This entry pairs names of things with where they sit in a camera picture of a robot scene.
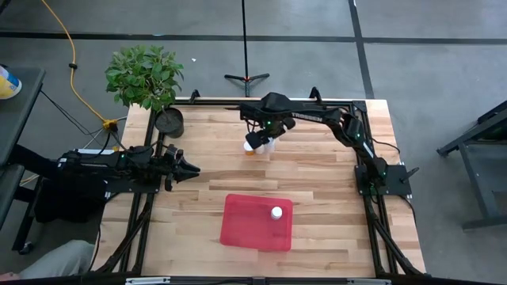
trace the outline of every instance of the gray pants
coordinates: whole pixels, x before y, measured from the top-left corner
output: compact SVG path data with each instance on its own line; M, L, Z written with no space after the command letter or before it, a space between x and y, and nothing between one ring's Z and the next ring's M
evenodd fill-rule
M94 245L86 241L69 241L46 253L19 275L22 279L71 276L86 272L93 257Z

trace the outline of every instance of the black tripod base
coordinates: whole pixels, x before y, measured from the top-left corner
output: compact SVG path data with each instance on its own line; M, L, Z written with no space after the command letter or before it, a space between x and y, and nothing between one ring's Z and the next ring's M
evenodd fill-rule
M260 74L260 75L255 75L252 77L250 77L250 76L240 77L240 76L225 74L224 77L227 79L239 80L239 81L245 83L245 97L250 97L250 83L255 79L268 78L269 74Z

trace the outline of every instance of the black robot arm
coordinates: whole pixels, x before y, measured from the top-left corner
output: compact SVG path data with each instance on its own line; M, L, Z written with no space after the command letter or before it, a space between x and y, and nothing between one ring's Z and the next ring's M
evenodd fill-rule
M59 159L61 177L85 177L108 183L109 192L157 192L160 179L166 177L165 188L199 176L200 169L183 158L183 150L169 145L162 156L152 156L152 146L131 146L128 150L90 153L72 150Z
M266 144L295 126L293 118L325 124L344 146L352 147L366 165L368 178L375 186L385 185L387 163L372 151L366 140L363 123L342 108L317 108L314 104L291 101L285 95L269 93L261 102L242 103L241 120L259 126L260 131L249 132L247 142L254 148Z

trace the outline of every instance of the red tray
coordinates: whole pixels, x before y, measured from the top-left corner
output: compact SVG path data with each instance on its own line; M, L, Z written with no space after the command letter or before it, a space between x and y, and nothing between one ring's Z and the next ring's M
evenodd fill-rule
M280 219L271 217L274 207L282 208ZM220 243L262 251L289 251L292 243L292 201L227 195Z

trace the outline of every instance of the green leaves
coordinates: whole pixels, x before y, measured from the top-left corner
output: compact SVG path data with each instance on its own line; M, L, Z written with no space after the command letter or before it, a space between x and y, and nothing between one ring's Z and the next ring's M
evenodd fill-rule
M143 100L143 103L141 104L141 106L143 108L145 108L146 110L148 110L151 107L151 99L150 98L145 98Z
M164 71L164 72L162 72L162 80L163 81L167 80L170 75L171 75L170 71Z
M125 95L127 96L127 98L133 98L135 96L134 94L134 90L130 87L127 88L127 90L125 91Z
M115 77L115 76L121 74L121 71L111 69L111 70L107 71L105 74L108 76L111 76L111 77Z
M114 101L125 106L138 104L145 109L160 111L176 98L177 78L183 80L183 65L174 62L174 52L162 52L164 47L122 47L112 54L105 76L107 92L115 92Z

